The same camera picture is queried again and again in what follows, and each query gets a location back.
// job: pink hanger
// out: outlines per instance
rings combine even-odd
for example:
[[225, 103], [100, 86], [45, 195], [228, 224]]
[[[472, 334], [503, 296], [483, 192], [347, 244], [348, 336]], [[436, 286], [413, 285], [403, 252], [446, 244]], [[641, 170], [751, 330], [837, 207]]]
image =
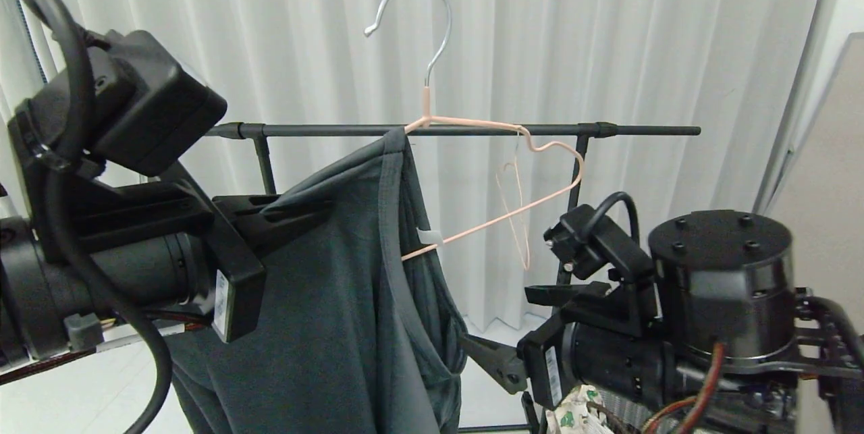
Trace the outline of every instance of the pink hanger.
[[[379, 9], [377, 10], [377, 15], [375, 16], [375, 23], [368, 28], [365, 28], [363, 34], [366, 37], [370, 37], [370, 35], [376, 31], [381, 22], [381, 17], [383, 16], [383, 10], [387, 6], [389, 0], [381, 0], [379, 4]], [[544, 144], [540, 147], [534, 145], [534, 141], [531, 139], [531, 133], [528, 132], [528, 129], [524, 126], [517, 126], [516, 124], [507, 124], [504, 122], [494, 122], [491, 120], [475, 120], [473, 118], [457, 118], [457, 117], [438, 117], [436, 115], [432, 115], [430, 111], [430, 98], [429, 98], [429, 78], [432, 77], [432, 67], [434, 67], [435, 62], [438, 61], [438, 57], [441, 56], [441, 53], [444, 51], [444, 47], [447, 46], [448, 41], [450, 40], [450, 29], [453, 26], [453, 13], [450, 10], [450, 3], [448, 0], [444, 1], [444, 5], [447, 7], [447, 30], [444, 32], [444, 40], [441, 41], [441, 46], [438, 48], [438, 51], [435, 52], [435, 55], [432, 56], [432, 61], [429, 62], [428, 67], [426, 68], [426, 80], [424, 80], [423, 84], [423, 114], [419, 118], [419, 120], [414, 121], [411, 124], [405, 126], [405, 133], [409, 134], [420, 127], [429, 127], [429, 124], [449, 124], [450, 126], [466, 126], [466, 127], [482, 127], [485, 129], [501, 129], [501, 130], [509, 130], [510, 132], [518, 132], [525, 136], [525, 139], [528, 141], [528, 148], [532, 152], [543, 152], [546, 151], [547, 148], [551, 147], [560, 147], [564, 148], [565, 151], [570, 152], [574, 155], [576, 160], [579, 163], [579, 173], [577, 173], [576, 178], [573, 179], [573, 182], [570, 183], [565, 188], [559, 189], [555, 191], [555, 193], [549, 194], [540, 198], [539, 200], [533, 201], [523, 207], [519, 207], [519, 209], [515, 209], [506, 213], [505, 215], [501, 215], [495, 219], [490, 219], [483, 223], [482, 225], [478, 225], [477, 227], [470, 228], [466, 231], [460, 232], [459, 234], [453, 235], [452, 237], [445, 238], [443, 241], [444, 244], [448, 244], [450, 242], [459, 240], [459, 238], [467, 237], [473, 232], [481, 231], [484, 228], [491, 227], [491, 225], [496, 224], [500, 221], [505, 221], [512, 216], [519, 215], [519, 213], [523, 213], [527, 210], [532, 209], [532, 207], [536, 207], [539, 204], [545, 203], [546, 201], [551, 200], [561, 194], [567, 193], [570, 189], [573, 189], [578, 185], [583, 179], [583, 169], [585, 167], [585, 161], [579, 152], [575, 150], [575, 148], [570, 147], [570, 145], [564, 144], [564, 142], [552, 141], [548, 142], [548, 144]], [[415, 256], [423, 255], [423, 253], [430, 252], [430, 250], [435, 250], [438, 248], [438, 244], [430, 244], [429, 246], [424, 246], [419, 250], [414, 250], [414, 252], [408, 253], [407, 255], [402, 256], [402, 261], [413, 259]]]

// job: metal hanger hook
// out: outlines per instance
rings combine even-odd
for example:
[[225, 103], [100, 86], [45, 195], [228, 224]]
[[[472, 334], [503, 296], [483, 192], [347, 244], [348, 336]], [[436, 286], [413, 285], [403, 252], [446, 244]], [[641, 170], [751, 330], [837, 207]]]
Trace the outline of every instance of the metal hanger hook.
[[[363, 34], [366, 37], [370, 37], [379, 27], [381, 17], [383, 17], [383, 10], [387, 7], [388, 1], [389, 0], [381, 0], [381, 3], [379, 4], [379, 12], [375, 15], [375, 23], [363, 30]], [[423, 80], [424, 86], [429, 86], [429, 80], [432, 78], [432, 67], [434, 67], [435, 62], [438, 61], [441, 53], [444, 52], [445, 47], [447, 47], [447, 43], [450, 41], [450, 29], [453, 28], [453, 12], [450, 10], [450, 2], [447, 0], [442, 1], [444, 1], [444, 7], [447, 8], [447, 29], [444, 31], [444, 39], [441, 41], [441, 46], [438, 47], [435, 56], [432, 56], [432, 61], [430, 61], [429, 65], [426, 66], [426, 80]]]

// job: curtain fold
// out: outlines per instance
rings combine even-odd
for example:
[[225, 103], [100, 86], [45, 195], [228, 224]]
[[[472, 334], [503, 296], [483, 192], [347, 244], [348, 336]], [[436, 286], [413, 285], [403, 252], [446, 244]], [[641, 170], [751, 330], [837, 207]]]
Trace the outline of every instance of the curtain fold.
[[[225, 121], [271, 124], [416, 119], [426, 64], [445, 24], [438, 0], [393, 0], [368, 39], [362, 31], [380, 0], [65, 1], [93, 30], [151, 31], [228, 100]], [[815, 1], [450, 0], [453, 35], [433, 72], [433, 111], [519, 123], [703, 126], [698, 138], [593, 141], [581, 201], [597, 204], [624, 189], [639, 205], [643, 235], [695, 209], [749, 210]], [[3, 26], [6, 100], [18, 101], [40, 84], [16, 83], [6, 70], [9, 51], [28, 58], [35, 52], [48, 78], [63, 67], [49, 34], [34, 17], [26, 22], [33, 49], [30, 41], [7, 40]], [[370, 141], [271, 139], [277, 187], [286, 190]], [[515, 155], [526, 202], [568, 183], [573, 163], [566, 153], [532, 155], [516, 142], [413, 139], [429, 216], [443, 235], [504, 212], [496, 172], [514, 207], [516, 184], [502, 166]], [[211, 194], [263, 191], [251, 142], [203, 138], [182, 161]], [[137, 179], [122, 169], [105, 176], [111, 184]], [[518, 327], [526, 311], [546, 312], [525, 304], [522, 286], [554, 280], [556, 262], [542, 233], [566, 204], [561, 197], [524, 217], [528, 271], [506, 224], [443, 251], [448, 284], [472, 323], [482, 328], [499, 317]], [[620, 218], [620, 210], [612, 215]], [[520, 222], [514, 224], [521, 234]]]

